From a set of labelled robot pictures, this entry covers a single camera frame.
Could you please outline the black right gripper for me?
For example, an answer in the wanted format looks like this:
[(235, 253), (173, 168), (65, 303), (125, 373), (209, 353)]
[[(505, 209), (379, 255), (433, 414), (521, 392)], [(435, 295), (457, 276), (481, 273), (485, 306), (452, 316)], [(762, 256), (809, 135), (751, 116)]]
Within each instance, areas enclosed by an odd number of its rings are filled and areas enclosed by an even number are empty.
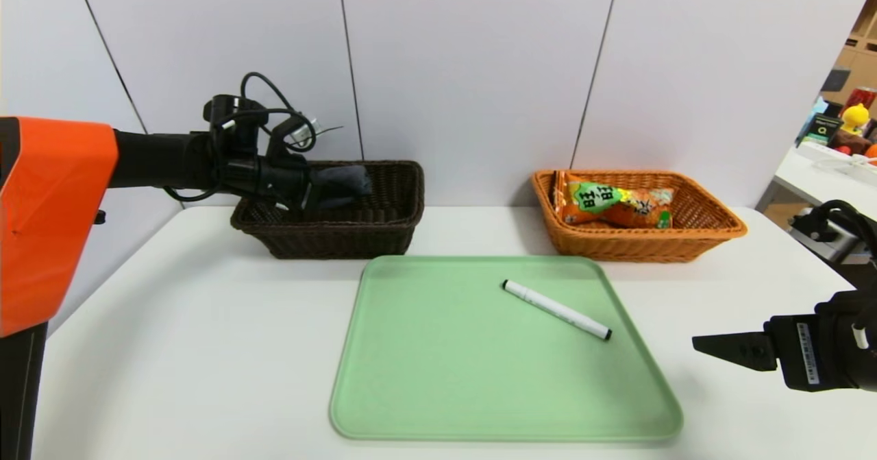
[(813, 313), (772, 317), (767, 332), (693, 336), (702, 354), (755, 372), (781, 372), (788, 388), (876, 390), (875, 293), (842, 291)]

